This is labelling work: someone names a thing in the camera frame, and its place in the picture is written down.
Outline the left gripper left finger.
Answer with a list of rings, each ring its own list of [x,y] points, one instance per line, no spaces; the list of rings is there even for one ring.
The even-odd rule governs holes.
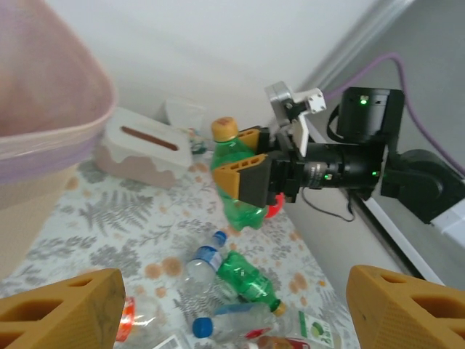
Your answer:
[[[126,292],[106,268],[0,299],[0,349],[113,349]]]

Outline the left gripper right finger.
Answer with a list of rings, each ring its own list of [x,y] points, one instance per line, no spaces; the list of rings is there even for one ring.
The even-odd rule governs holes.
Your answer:
[[[465,349],[465,291],[355,265],[346,299],[361,349]]]

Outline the green plastic soda bottle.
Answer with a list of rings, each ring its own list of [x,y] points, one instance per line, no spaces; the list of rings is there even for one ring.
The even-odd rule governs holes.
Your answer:
[[[211,172],[221,165],[254,156],[254,152],[238,138],[239,130],[233,117],[226,116],[215,120],[211,124],[211,130],[215,142]],[[234,230],[241,231],[246,227],[255,230],[261,228],[268,208],[259,208],[233,199],[219,186],[217,186],[217,193],[222,200],[225,217]]]
[[[262,302],[276,316],[282,316],[286,312],[287,307],[276,296],[271,280],[239,252],[230,251],[227,254],[217,275],[246,301]]]

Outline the clear bottle orange label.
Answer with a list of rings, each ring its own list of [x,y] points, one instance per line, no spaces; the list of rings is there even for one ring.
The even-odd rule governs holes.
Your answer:
[[[146,345],[155,342],[158,303],[144,294],[127,296],[116,334],[116,343],[122,345]]]

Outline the clear bottle lime label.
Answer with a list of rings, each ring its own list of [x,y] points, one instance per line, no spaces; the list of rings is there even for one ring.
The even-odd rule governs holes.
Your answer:
[[[298,312],[297,334],[306,339],[312,349],[343,349],[340,336],[329,323],[302,311]]]

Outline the clear bottle dark blue label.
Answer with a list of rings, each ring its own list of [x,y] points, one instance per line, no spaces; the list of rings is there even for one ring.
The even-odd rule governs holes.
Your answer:
[[[185,264],[180,291],[186,297],[224,297],[228,290],[217,277],[223,263],[222,248],[227,242],[224,231],[218,230],[204,238]]]

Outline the bottle red yellow label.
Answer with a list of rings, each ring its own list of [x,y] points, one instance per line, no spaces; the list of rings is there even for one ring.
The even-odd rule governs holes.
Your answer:
[[[239,349],[312,349],[305,339],[262,335],[254,341],[244,342]]]

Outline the clear crushed blue-cap bottle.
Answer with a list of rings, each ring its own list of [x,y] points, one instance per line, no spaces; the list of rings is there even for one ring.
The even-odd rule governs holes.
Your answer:
[[[253,340],[278,326],[278,319],[288,307],[280,302],[275,311],[263,302],[223,305],[210,317],[196,318],[192,333],[198,339],[211,339],[218,343],[234,340]]]

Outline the beige ribbed plastic bin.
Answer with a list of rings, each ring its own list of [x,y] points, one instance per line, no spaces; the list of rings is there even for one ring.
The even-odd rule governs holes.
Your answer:
[[[77,165],[0,184],[0,279],[21,263]]]

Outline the red shark plush toy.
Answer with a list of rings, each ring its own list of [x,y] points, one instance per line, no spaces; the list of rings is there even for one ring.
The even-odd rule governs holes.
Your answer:
[[[278,194],[275,197],[275,204],[267,206],[267,213],[265,215],[265,218],[270,219],[274,217],[275,215],[277,215],[280,212],[280,210],[283,208],[284,202],[285,200],[284,200],[283,193]]]

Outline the green tissue pack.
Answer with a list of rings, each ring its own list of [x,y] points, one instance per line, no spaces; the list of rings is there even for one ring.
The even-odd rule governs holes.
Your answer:
[[[161,106],[163,122],[183,135],[193,155],[204,154],[208,150],[208,141],[201,135],[205,116],[205,107],[182,98],[168,98]]]

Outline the white pink tissue box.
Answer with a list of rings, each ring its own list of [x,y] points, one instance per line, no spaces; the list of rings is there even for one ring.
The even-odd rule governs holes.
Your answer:
[[[110,117],[94,160],[108,174],[171,188],[193,163],[187,135],[124,108]]]

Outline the floral patterned tablecloth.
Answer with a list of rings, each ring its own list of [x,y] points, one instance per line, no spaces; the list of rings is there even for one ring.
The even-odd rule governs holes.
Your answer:
[[[346,305],[285,212],[259,230],[229,226],[208,156],[197,157],[168,190],[112,177],[92,161],[81,163],[23,262],[0,280],[0,297],[118,268],[127,293],[155,311],[162,330],[181,329],[191,349],[232,349],[198,340],[190,331],[194,318],[232,302],[232,295],[215,286],[195,300],[181,290],[185,263],[218,230],[227,234],[225,250],[240,252],[260,269],[285,304],[328,322],[343,349],[360,349]]]

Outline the pink plastic basket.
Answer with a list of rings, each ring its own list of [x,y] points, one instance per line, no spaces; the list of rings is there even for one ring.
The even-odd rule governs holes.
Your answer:
[[[44,0],[0,0],[0,184],[81,162],[115,105],[101,65]]]

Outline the aluminium frame post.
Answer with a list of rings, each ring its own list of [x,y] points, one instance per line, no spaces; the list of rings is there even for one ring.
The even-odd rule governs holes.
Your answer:
[[[328,58],[300,84],[298,90],[327,87],[367,46],[377,40],[415,0],[375,0],[366,14],[349,29]]]

